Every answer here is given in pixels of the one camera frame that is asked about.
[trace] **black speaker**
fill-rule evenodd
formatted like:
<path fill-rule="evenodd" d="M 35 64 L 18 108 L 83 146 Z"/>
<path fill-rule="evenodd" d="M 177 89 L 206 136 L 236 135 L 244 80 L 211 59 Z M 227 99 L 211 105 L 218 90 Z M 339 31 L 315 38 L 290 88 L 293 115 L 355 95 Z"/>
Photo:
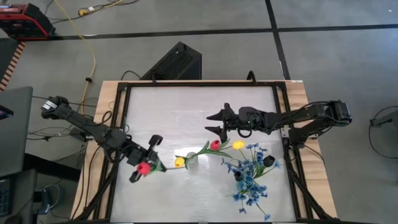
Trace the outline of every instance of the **black speaker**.
<path fill-rule="evenodd" d="M 201 80 L 201 53 L 178 42 L 141 80 Z"/>

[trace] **gray floor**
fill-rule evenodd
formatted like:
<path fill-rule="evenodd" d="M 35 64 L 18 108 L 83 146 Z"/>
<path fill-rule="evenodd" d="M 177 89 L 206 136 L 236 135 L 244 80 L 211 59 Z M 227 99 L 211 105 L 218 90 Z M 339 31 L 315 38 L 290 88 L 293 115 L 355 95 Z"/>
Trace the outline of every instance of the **gray floor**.
<path fill-rule="evenodd" d="M 42 10 L 48 2 L 33 1 Z M 105 0 L 60 2 L 75 16 L 80 7 Z M 272 0 L 272 5 L 279 27 L 398 23 L 396 1 Z M 62 16 L 55 5 L 51 5 L 48 15 Z M 260 0 L 141 0 L 97 12 L 75 23 L 82 34 L 270 27 L 265 3 Z M 67 22 L 56 27 L 61 35 L 74 35 Z M 338 216 L 359 222 L 396 223 L 398 163 L 371 150 L 368 120 L 381 108 L 397 104 L 398 31 L 297 32 L 280 36 L 290 76 L 304 80 L 309 100 L 341 99 L 349 103 L 353 115 L 351 125 L 333 128 L 320 140 Z M 98 96 L 103 80 L 120 79 L 125 70 L 144 74 L 178 41 L 203 54 L 203 79 L 242 79 L 249 70 L 258 79 L 282 79 L 272 34 L 100 39 L 90 40 L 98 67 L 88 97 Z M 29 42 L 8 88 L 30 85 L 34 87 L 34 95 L 61 95 L 79 102 L 91 66 L 90 52 L 82 41 Z M 67 126 L 62 121 L 43 120 L 42 103 L 33 100 L 30 130 Z M 373 139 L 380 151 L 398 156 L 394 152 L 397 139 L 392 127 L 373 130 Z M 80 142 L 72 138 L 29 141 L 27 146 L 28 152 L 46 159 L 57 159 L 79 149 Z M 74 166 L 75 159 L 64 163 Z M 52 181 L 43 177 L 38 185 Z M 67 217 L 76 184 L 64 181 L 62 186 L 67 196 L 54 214 Z M 40 219 L 44 223 L 61 220 L 50 215 Z"/>

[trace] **white tabletop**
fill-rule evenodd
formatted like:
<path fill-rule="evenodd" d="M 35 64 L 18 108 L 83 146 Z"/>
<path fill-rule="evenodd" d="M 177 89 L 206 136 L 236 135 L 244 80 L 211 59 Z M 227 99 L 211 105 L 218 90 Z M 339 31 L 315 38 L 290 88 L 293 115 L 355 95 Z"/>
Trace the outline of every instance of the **white tabletop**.
<path fill-rule="evenodd" d="M 206 117 L 218 113 L 224 103 L 229 103 L 235 113 L 242 106 L 276 112 L 272 88 L 267 86 L 133 87 L 126 124 L 133 141 L 144 147 L 153 134 L 163 136 L 156 151 L 166 167 L 173 167 L 175 155 L 197 152 L 207 141 L 218 138 L 204 127 L 222 126 L 222 122 Z M 229 132 L 228 137 L 231 142 L 242 139 L 236 131 Z M 269 221 L 294 221 L 280 133 L 253 132 L 243 140 L 246 144 L 260 143 L 282 164 L 280 169 L 256 179 L 259 185 L 267 186 L 268 197 L 261 197 L 259 205 L 271 215 Z M 225 152 L 243 159 L 233 149 Z M 250 155 L 247 149 L 243 152 Z M 198 169 L 157 172 L 132 184 L 129 178 L 135 168 L 122 161 L 111 222 L 263 222 L 264 214 L 256 206 L 244 204 L 247 214 L 239 214 L 241 202 L 226 197 L 237 192 L 236 181 L 220 164 L 220 156 L 200 155 Z"/>

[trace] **clear vase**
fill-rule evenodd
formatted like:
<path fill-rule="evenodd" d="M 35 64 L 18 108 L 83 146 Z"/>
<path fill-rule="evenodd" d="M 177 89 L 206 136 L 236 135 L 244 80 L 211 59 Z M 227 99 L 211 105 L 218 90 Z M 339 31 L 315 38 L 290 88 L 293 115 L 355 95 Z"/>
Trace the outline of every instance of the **clear vase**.
<path fill-rule="evenodd" d="M 187 167 L 188 170 L 190 169 L 195 169 L 199 166 L 199 160 L 198 156 L 196 156 L 196 153 L 190 152 L 187 154 Z"/>

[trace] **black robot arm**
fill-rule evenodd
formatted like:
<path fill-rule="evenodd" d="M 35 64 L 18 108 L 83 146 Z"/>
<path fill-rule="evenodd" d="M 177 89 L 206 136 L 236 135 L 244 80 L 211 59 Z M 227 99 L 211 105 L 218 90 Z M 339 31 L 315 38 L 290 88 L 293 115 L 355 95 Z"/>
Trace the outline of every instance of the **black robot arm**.
<path fill-rule="evenodd" d="M 162 142 L 162 136 L 153 135 L 149 141 L 149 148 L 145 149 L 132 141 L 131 136 L 120 129 L 109 127 L 103 122 L 95 123 L 91 118 L 72 110 L 68 100 L 61 96 L 49 97 L 42 106 L 42 117 L 45 119 L 63 119 L 84 132 L 90 133 L 98 145 L 104 149 L 104 154 L 111 163 L 120 162 L 126 157 L 127 163 L 132 166 L 147 162 L 155 167 L 159 162 L 163 171 L 166 171 L 154 151 L 155 147 Z M 115 159 L 112 158 L 113 153 L 116 153 Z M 138 171 L 135 171 L 130 177 L 130 181 L 134 183 L 140 177 Z"/>
<path fill-rule="evenodd" d="M 229 103 L 225 103 L 224 109 L 207 117 L 207 119 L 223 122 L 223 128 L 220 126 L 205 127 L 207 130 L 216 133 L 221 142 L 228 139 L 227 131 L 237 130 L 242 138 L 248 138 L 252 131 L 270 134 L 285 125 L 312 119 L 311 123 L 302 128 L 291 128 L 289 130 L 290 143 L 298 147 L 302 147 L 309 136 L 314 134 L 320 136 L 327 128 L 346 126 L 352 121 L 347 104 L 341 101 L 309 103 L 300 109 L 286 113 L 264 112 L 245 106 L 239 109 L 239 114 L 235 114 Z M 241 131 L 249 131 L 249 134 L 244 135 Z"/>

